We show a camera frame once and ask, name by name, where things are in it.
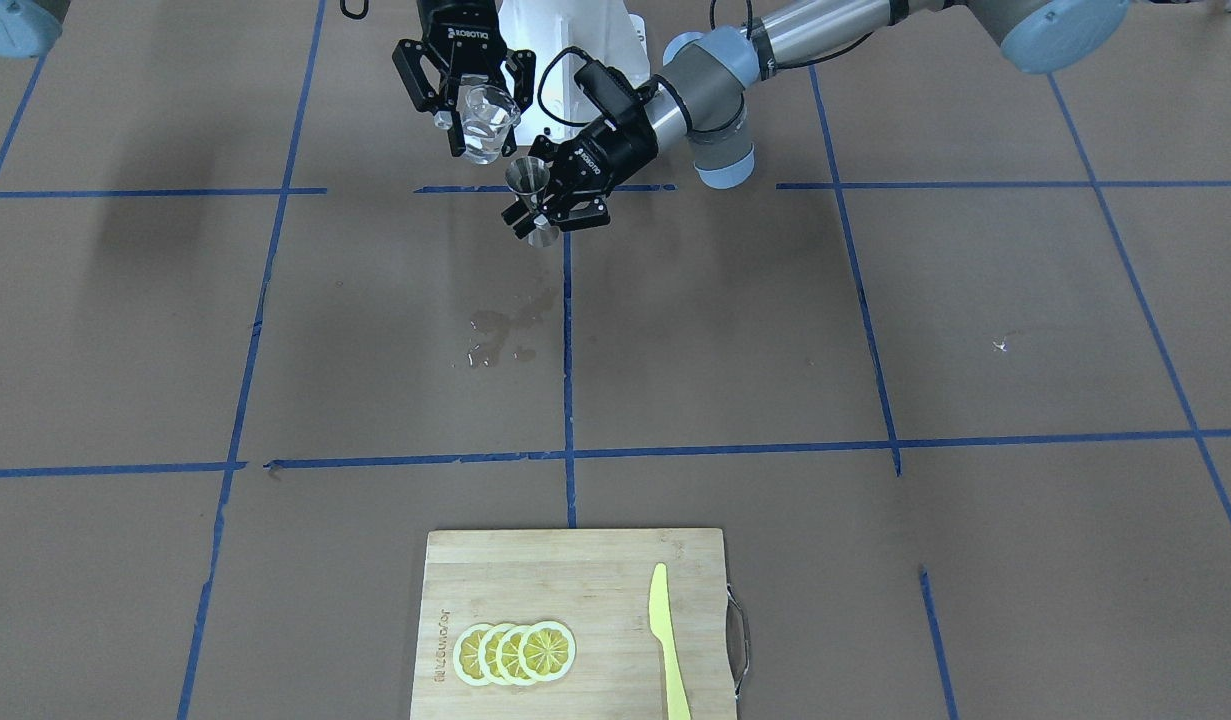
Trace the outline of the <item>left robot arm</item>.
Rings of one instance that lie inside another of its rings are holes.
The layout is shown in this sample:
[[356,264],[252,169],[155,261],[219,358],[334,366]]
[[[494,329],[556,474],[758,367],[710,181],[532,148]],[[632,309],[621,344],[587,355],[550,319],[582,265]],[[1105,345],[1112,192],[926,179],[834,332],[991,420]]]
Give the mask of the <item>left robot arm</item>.
[[519,240],[543,229],[575,233],[606,225],[611,192],[680,140],[689,142],[707,186],[737,186],[755,167],[748,87],[844,55],[908,15],[945,9],[945,1],[793,2],[744,26],[680,36],[667,47],[661,70],[641,86],[587,58],[574,81],[597,117],[565,142],[538,137],[510,165],[506,181],[516,199],[502,220]]

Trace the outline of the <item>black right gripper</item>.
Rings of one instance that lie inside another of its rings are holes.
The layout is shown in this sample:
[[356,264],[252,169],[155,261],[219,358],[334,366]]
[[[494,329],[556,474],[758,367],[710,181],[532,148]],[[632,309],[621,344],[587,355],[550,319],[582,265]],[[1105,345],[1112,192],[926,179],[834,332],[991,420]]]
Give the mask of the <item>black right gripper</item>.
[[496,124],[508,132],[535,98],[534,50],[510,49],[495,1],[419,1],[422,39],[401,38],[391,50],[415,110],[444,129],[451,156],[467,151],[458,96],[460,85],[496,87]]

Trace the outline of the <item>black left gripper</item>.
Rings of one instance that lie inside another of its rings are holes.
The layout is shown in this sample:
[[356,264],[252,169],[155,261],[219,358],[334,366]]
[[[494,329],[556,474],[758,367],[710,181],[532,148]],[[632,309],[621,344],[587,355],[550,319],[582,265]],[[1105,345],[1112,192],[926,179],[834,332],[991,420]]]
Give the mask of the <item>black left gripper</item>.
[[[505,170],[505,183],[515,204],[501,214],[515,238],[524,242],[556,242],[564,233],[588,231],[611,224],[603,197],[632,178],[659,155],[659,137],[650,114],[652,85],[636,87],[643,108],[635,122],[612,126],[597,110],[570,140],[555,143],[547,160],[533,151],[515,158]],[[583,201],[564,210],[550,210],[547,201]]]

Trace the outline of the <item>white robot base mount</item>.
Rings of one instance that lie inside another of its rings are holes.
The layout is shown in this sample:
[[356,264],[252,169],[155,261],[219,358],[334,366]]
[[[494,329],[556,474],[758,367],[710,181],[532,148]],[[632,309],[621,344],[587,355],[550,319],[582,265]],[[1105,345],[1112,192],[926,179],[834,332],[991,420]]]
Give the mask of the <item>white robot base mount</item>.
[[624,1],[497,1],[500,32],[511,50],[532,50],[537,59],[534,101],[515,128],[516,145],[529,149],[537,137],[565,142],[599,111],[574,81],[582,55],[567,54],[543,78],[565,47],[624,74],[633,86],[650,78],[648,28]]

